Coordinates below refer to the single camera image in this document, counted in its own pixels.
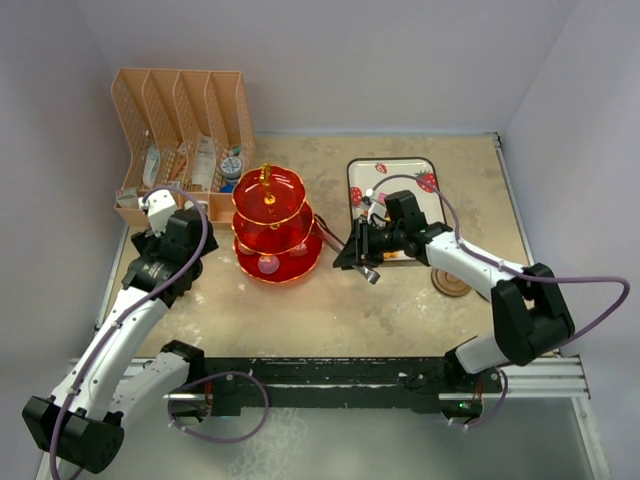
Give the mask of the pink peach pastry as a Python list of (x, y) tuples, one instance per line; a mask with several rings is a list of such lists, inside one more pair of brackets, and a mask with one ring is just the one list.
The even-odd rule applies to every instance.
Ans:
[(237, 250), (242, 253), (243, 255), (254, 255), (255, 252), (249, 248), (247, 248), (246, 246), (244, 246), (242, 243), (238, 243), (237, 245)]

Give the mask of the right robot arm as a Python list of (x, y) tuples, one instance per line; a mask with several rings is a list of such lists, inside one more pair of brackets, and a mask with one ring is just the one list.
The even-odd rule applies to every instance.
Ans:
[(445, 355), (445, 380), (467, 391), (480, 372), (515, 364), (525, 366), (575, 333), (564, 297), (549, 267), (505, 262), (487, 253), (472, 256), (455, 231), (430, 223), (408, 190), (386, 197), (390, 219), (384, 224), (358, 218), (333, 266), (342, 270), (383, 263), (386, 253), (402, 250), (434, 270), (449, 273), (491, 304), (493, 332), (474, 337)]

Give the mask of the white strawberry enamel tray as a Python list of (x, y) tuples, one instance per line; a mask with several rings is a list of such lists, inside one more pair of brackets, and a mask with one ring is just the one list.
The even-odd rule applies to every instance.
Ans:
[[(428, 222), (425, 236), (429, 264), (425, 266), (434, 268), (447, 266), (450, 255), (456, 251), (455, 238), (452, 228), (444, 221), (443, 206), (439, 198), (437, 178), (433, 166), (426, 164), (424, 169), (418, 171), (411, 167), (409, 159), (402, 159), (398, 166), (395, 166), (391, 160), (383, 160), (381, 164), (388, 168), (385, 174), (378, 172), (376, 168), (379, 164), (371, 161), (365, 169), (365, 174), (356, 179), (355, 185), (361, 188), (363, 196), (367, 189), (373, 189), (376, 193), (384, 193), (386, 197), (402, 190), (411, 191)], [(355, 215), (352, 222), (355, 219), (363, 219), (370, 226), (383, 227), (390, 220), (388, 211), (383, 218), (378, 215), (368, 217), (362, 209), (361, 201), (362, 199), (360, 200), (362, 213)], [(406, 256), (403, 251), (391, 253), (399, 253), (402, 259), (412, 259)]]

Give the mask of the pink heart cake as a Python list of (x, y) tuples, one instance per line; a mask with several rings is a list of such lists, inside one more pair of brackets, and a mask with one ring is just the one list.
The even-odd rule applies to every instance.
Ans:
[(305, 242), (301, 242), (289, 251), (291, 257), (300, 257), (308, 253), (308, 247)]

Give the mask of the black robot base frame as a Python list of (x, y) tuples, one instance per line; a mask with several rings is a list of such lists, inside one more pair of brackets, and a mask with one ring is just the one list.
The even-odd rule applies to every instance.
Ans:
[(245, 408), (404, 409), (476, 419), (481, 397), (498, 394), (496, 368), (468, 374), (444, 357), (208, 357), (173, 340), (162, 348), (189, 365), (185, 390), (209, 396), (210, 413)]

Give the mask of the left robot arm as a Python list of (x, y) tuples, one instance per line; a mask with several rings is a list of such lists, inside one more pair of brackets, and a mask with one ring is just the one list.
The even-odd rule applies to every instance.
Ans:
[(36, 445), (49, 455), (53, 479), (104, 471), (147, 401), (177, 388), (194, 392), (205, 382), (203, 351), (178, 340), (142, 372), (129, 380), (123, 375), (151, 330), (202, 274), (202, 256), (217, 249), (207, 216), (176, 209), (159, 229), (131, 241), (138, 256), (111, 313), (52, 393), (31, 397), (22, 411)]

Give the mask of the red three-tier cake stand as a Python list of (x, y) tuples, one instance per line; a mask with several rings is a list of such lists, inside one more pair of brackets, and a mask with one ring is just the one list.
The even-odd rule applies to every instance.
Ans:
[[(316, 266), (323, 240), (315, 226), (314, 211), (307, 200), (301, 177), (294, 171), (268, 163), (247, 171), (232, 193), (235, 213), (231, 227), (233, 250), (240, 269), (249, 277), (269, 284), (296, 281)], [(289, 251), (305, 242), (308, 253), (291, 257)], [(243, 255), (238, 243), (255, 252)], [(260, 256), (275, 255), (279, 269), (264, 275), (258, 270)]]

